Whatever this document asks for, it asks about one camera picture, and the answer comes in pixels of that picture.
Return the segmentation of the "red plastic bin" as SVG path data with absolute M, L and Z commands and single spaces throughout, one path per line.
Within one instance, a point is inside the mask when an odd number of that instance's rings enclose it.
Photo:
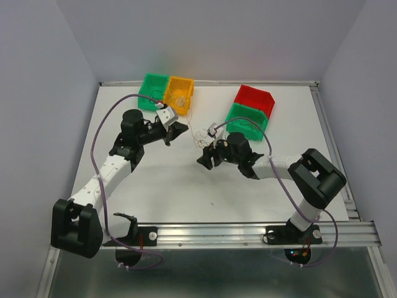
M 262 111 L 270 119 L 275 106 L 270 92 L 259 90 L 242 84 L 235 96 L 234 103 L 242 104 Z

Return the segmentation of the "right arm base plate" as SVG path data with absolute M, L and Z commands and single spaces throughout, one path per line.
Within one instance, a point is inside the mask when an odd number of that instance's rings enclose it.
M 268 245 L 319 245 L 323 243 L 318 225 L 310 225 L 302 232 L 293 225 L 269 225 L 265 228 L 262 239 Z

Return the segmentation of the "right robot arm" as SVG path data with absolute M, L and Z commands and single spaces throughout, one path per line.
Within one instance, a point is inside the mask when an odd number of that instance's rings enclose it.
M 320 213 L 346 185 L 346 177 L 314 148 L 297 156 L 270 156 L 252 150 L 242 133 L 231 133 L 206 146 L 197 163 L 211 170 L 223 162 L 234 164 L 248 179 L 275 178 L 295 208 L 285 227 L 286 237 L 300 242 Z

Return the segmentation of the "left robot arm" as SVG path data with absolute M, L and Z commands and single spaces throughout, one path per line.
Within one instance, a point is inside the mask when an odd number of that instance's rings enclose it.
M 162 140 L 169 146 L 189 128 L 178 121 L 171 107 L 158 110 L 154 122 L 145 120 L 142 111 L 130 109 L 123 113 L 120 126 L 121 132 L 104 164 L 93 164 L 95 175 L 69 199 L 54 204 L 51 246 L 92 258 L 109 241 L 130 245 L 137 240 L 138 229 L 129 223 L 119 226 L 116 237 L 110 233 L 107 199 L 136 169 L 145 145 Z

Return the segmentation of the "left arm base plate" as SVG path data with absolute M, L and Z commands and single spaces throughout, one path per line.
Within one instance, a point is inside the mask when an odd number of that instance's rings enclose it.
M 158 240 L 158 228 L 156 226 L 135 225 L 130 226 L 127 232 L 122 232 L 115 238 L 130 246 L 155 247 Z

